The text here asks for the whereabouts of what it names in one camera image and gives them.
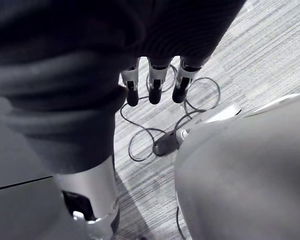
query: robotic finger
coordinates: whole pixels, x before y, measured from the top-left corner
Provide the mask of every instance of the robotic finger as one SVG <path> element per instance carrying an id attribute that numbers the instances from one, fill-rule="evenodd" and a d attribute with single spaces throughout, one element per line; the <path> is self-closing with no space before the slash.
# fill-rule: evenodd
<path id="1" fill-rule="evenodd" d="M 121 72 L 123 84 L 127 89 L 126 101 L 131 107 L 135 107 L 139 102 L 139 61 L 140 58 L 137 58 L 132 66 Z"/>
<path id="2" fill-rule="evenodd" d="M 209 58 L 210 56 L 205 58 L 181 56 L 172 93 L 172 99 L 175 103 L 180 104 L 186 99 L 187 92 L 193 80 Z"/>
<path id="3" fill-rule="evenodd" d="M 158 104 L 161 100 L 162 87 L 166 81 L 168 67 L 172 58 L 149 58 L 149 101 Z"/>

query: floor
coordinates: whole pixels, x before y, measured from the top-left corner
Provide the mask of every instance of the floor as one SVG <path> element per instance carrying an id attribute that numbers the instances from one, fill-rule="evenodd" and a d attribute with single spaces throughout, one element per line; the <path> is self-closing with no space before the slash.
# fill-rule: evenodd
<path id="1" fill-rule="evenodd" d="M 172 64 L 177 67 L 178 58 Z M 140 96 L 147 95 L 147 73 L 148 62 L 141 59 Z M 300 92 L 300 0 L 247 1 L 198 74 L 203 76 L 219 83 L 221 104 L 238 102 L 245 109 Z M 172 81 L 173 72 L 169 70 L 164 86 Z M 141 100 L 137 107 L 127 107 L 123 113 L 145 127 L 171 130 L 184 114 L 183 106 L 173 103 L 171 95 L 172 90 L 164 93 L 158 105 Z M 188 99 L 196 107 L 209 108 L 217 99 L 216 88 L 207 81 L 197 82 Z M 166 157 L 152 155 L 144 162 L 133 162 L 128 155 L 128 143 L 139 130 L 117 114 L 116 170 L 128 192 L 120 191 L 122 214 L 116 239 L 144 236 L 148 240 L 179 240 L 173 174 L 177 153 Z M 142 158 L 151 147 L 150 137 L 142 133 L 133 142 L 132 151 Z M 184 221 L 180 223 L 187 239 L 191 239 Z"/>

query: wire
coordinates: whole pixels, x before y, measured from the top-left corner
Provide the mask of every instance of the wire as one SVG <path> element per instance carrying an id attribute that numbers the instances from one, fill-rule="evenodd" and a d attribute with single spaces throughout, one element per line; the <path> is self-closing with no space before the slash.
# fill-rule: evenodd
<path id="1" fill-rule="evenodd" d="M 176 67 L 173 66 L 172 64 L 170 64 L 169 67 L 172 68 L 172 70 L 173 70 L 173 74 L 174 74 L 174 76 L 173 76 L 173 81 L 172 81 L 171 85 L 169 85 L 165 90 L 162 90 L 162 93 L 166 93 L 166 92 L 169 91 L 172 87 L 174 87 L 174 85 L 176 84 L 176 79 L 177 79 L 177 69 L 176 69 Z M 149 89 L 149 74 L 146 76 L 145 84 L 146 84 L 146 89 L 147 89 L 147 91 L 149 92 L 149 91 L 150 91 L 150 89 Z M 143 99 L 148 99 L 148 98 L 149 98 L 149 96 L 142 96 L 142 97 L 139 97 L 138 99 L 139 99 L 139 100 L 143 100 Z M 127 117 L 125 117 L 124 114 L 123 114 L 123 109 L 124 109 L 126 106 L 128 106 L 128 103 L 125 103 L 125 104 L 120 108 L 120 115 L 121 115 L 121 117 L 122 117 L 124 120 L 126 120 L 127 122 L 129 122 L 129 123 L 131 123 L 131 124 L 133 124 L 133 125 L 135 125 L 135 126 L 137 126 L 137 127 L 139 127 L 139 128 L 142 128 L 140 131 L 138 131 L 136 134 L 134 134 L 134 135 L 132 136 L 132 138 L 130 139 L 129 144 L 128 144 L 128 154 L 129 154 L 129 157 L 130 157 L 133 161 L 135 161 L 135 162 L 143 162 L 143 161 L 147 160 L 148 158 L 150 158 L 151 155 L 154 153 L 155 141 L 156 141 L 156 140 L 155 140 L 154 135 L 153 135 L 150 131 L 158 131 L 158 132 L 163 133 L 163 134 L 166 134 L 167 132 L 164 131 L 164 130 L 162 130 L 162 129 L 155 128 L 155 127 L 144 127 L 144 126 L 142 126 L 141 124 L 138 124 L 138 123 L 136 123 L 136 122 L 134 122 L 134 121 L 131 121 L 130 119 L 128 119 Z M 143 131 L 146 131 L 146 132 L 148 133 L 148 135 L 151 137 L 151 140 L 152 140 L 152 150 L 151 150 L 151 152 L 150 152 L 147 156 L 145 156 L 144 158 L 139 158 L 139 159 L 138 159 L 138 158 L 136 158 L 135 156 L 133 156 L 132 151 L 131 151 L 131 146 L 132 146 L 132 142 L 134 141 L 135 137 L 136 137 L 137 135 L 139 135 L 140 133 L 142 133 Z"/>
<path id="2" fill-rule="evenodd" d="M 179 233 L 181 235 L 181 238 L 183 240 L 186 240 L 185 235 L 182 233 L 182 230 L 181 230 L 180 225 L 179 225 L 179 206 L 176 207 L 176 217 L 175 217 L 175 220 L 176 220 L 176 226 L 178 227 L 178 231 L 179 231 Z"/>
<path id="3" fill-rule="evenodd" d="M 162 93 L 166 93 L 167 91 L 169 91 L 169 90 L 176 84 L 176 79 L 177 79 L 177 69 L 176 69 L 176 67 L 173 66 L 172 64 L 170 64 L 169 67 L 172 68 L 172 70 L 173 70 L 173 74 L 174 74 L 173 81 L 172 81 L 171 85 L 169 85 L 169 86 L 167 87 L 167 89 L 162 90 Z M 212 79 L 211 77 L 207 77 L 207 76 L 205 76 L 205 77 L 199 77 L 199 78 L 195 79 L 195 80 L 193 81 L 192 84 L 194 84 L 194 83 L 197 82 L 197 81 L 205 80 L 205 79 L 208 79 L 208 80 L 212 81 L 212 82 L 216 85 L 216 88 L 217 88 L 218 98 L 217 98 L 215 104 L 214 104 L 211 108 L 209 108 L 209 109 L 214 109 L 214 108 L 219 104 L 220 98 L 221 98 L 221 89 L 220 89 L 219 84 L 218 84 L 214 79 Z M 147 89 L 147 91 L 149 92 L 149 91 L 150 91 L 150 89 L 149 89 L 149 74 L 146 76 L 145 83 L 146 83 L 146 89 Z M 148 98 L 149 98 L 149 96 L 142 96 L 142 97 L 139 97 L 138 100 L 143 100 L 143 99 L 148 99 Z M 134 122 L 134 121 L 128 119 L 127 117 L 125 117 L 124 114 L 123 114 L 123 109 L 124 109 L 127 105 L 128 105 L 128 103 L 124 104 L 124 105 L 120 108 L 120 115 L 121 115 L 121 117 L 122 117 L 124 120 L 126 120 L 127 122 L 129 122 L 129 123 L 131 123 L 131 124 L 133 124 L 133 125 L 135 125 L 135 126 L 141 128 L 141 130 L 138 131 L 137 133 L 135 133 L 135 134 L 132 136 L 132 138 L 130 139 L 129 144 L 128 144 L 128 154 L 129 154 L 129 157 L 130 157 L 133 161 L 135 161 L 135 162 L 143 162 L 143 161 L 147 160 L 148 158 L 150 158 L 150 156 L 154 153 L 154 148 L 155 148 L 155 142 L 156 142 L 156 140 L 155 140 L 154 135 L 153 135 L 150 131 L 158 131 L 158 132 L 163 133 L 163 134 L 166 134 L 167 132 L 164 131 L 164 130 L 162 130 L 162 129 L 156 128 L 156 127 L 144 127 L 144 126 L 142 126 L 141 124 L 136 123 L 136 122 Z M 184 126 L 184 125 L 187 124 L 191 119 L 193 119 L 193 118 L 191 117 L 191 115 L 193 115 L 193 114 L 195 114 L 195 113 L 204 113 L 204 112 L 207 111 L 207 109 L 199 109 L 199 108 L 194 107 L 194 106 L 188 101 L 187 98 L 183 101 L 183 107 L 184 107 L 185 115 L 183 115 L 183 116 L 176 122 L 176 124 L 175 124 L 175 126 L 174 126 L 174 129 L 173 129 L 174 136 L 176 136 L 177 130 L 178 130 L 179 128 L 182 128 L 182 126 Z M 181 123 L 184 119 L 186 119 L 186 118 L 189 118 L 189 120 L 186 121 L 186 122 L 184 122 L 184 123 L 182 123 L 182 124 L 180 124 L 180 123 Z M 152 151 L 151 151 L 147 156 L 145 156 L 144 158 L 139 158 L 139 159 L 138 159 L 138 158 L 136 158 L 135 156 L 133 156 L 132 151 L 131 151 L 131 146 L 132 146 L 132 142 L 133 142 L 133 140 L 135 139 L 135 137 L 138 136 L 138 135 L 139 135 L 140 133 L 142 133 L 143 131 L 146 131 L 146 132 L 149 134 L 149 136 L 151 137 L 151 140 L 152 140 Z M 186 240 L 184 234 L 182 233 L 182 230 L 181 230 L 181 228 L 180 228 L 180 225 L 179 225 L 179 206 L 176 208 L 176 225 L 177 225 L 177 227 L 178 227 L 178 231 L 179 231 L 179 233 L 180 233 L 182 239 L 183 239 L 183 240 Z"/>

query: striped carpet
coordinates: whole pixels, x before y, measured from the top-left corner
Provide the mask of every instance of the striped carpet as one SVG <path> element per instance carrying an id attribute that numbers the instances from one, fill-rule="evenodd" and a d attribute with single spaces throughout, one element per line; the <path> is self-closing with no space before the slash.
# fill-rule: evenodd
<path id="1" fill-rule="evenodd" d="M 178 66 L 177 57 L 172 64 Z M 141 59 L 140 96 L 147 95 L 147 73 L 148 62 Z M 249 0 L 198 74 L 202 76 L 219 83 L 221 104 L 235 101 L 246 109 L 300 92 L 300 0 Z M 170 70 L 163 88 L 172 81 Z M 182 105 L 173 103 L 171 95 L 172 90 L 164 93 L 156 106 L 141 100 L 137 107 L 127 107 L 123 113 L 145 127 L 171 130 L 184 114 Z M 196 107 L 209 108 L 217 99 L 216 88 L 207 81 L 197 82 L 188 99 Z M 148 240 L 179 240 L 173 174 L 177 153 L 133 162 L 128 143 L 138 130 L 120 114 L 116 115 L 116 171 L 122 180 L 118 183 L 121 223 L 116 239 L 136 240 L 144 236 Z M 151 146 L 151 138 L 142 133 L 133 142 L 133 154 L 142 158 Z M 180 223 L 187 239 L 191 239 L 184 221 Z"/>

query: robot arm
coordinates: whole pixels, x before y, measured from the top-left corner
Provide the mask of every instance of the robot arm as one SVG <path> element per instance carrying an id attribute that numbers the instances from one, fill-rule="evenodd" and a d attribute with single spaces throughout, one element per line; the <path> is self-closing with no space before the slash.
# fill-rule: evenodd
<path id="1" fill-rule="evenodd" d="M 173 100 L 182 101 L 243 3 L 0 0 L 0 96 L 12 105 L 5 122 L 53 173 L 91 237 L 110 239 L 119 223 L 113 137 L 126 98 L 120 72 L 148 57 L 155 104 L 170 59 L 181 56 Z M 135 75 L 122 74 L 132 106 Z"/>

